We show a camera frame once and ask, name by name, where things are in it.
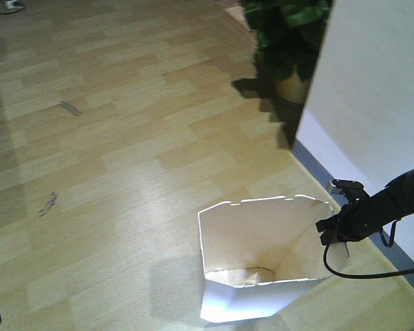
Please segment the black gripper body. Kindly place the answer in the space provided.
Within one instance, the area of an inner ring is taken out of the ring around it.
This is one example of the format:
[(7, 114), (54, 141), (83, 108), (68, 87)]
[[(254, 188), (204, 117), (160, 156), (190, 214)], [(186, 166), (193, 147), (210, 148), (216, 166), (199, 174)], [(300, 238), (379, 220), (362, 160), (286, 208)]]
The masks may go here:
[(343, 195), (347, 198), (348, 203), (342, 206), (338, 214), (315, 224), (317, 231), (322, 233), (320, 235), (322, 245), (358, 242), (376, 232), (367, 221), (361, 220), (361, 216), (356, 215), (359, 202), (369, 198), (360, 182), (331, 179), (327, 191), (331, 194)]

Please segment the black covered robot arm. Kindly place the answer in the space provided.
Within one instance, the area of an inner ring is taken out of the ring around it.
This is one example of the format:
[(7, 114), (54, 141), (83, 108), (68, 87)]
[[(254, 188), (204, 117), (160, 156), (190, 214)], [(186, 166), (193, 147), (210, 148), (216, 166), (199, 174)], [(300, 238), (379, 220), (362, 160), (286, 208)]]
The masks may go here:
[(322, 245), (361, 241), (381, 232), (384, 225), (414, 214), (414, 169), (373, 196), (358, 181), (333, 179), (329, 186), (333, 193), (344, 195), (348, 203), (338, 214), (316, 223)]

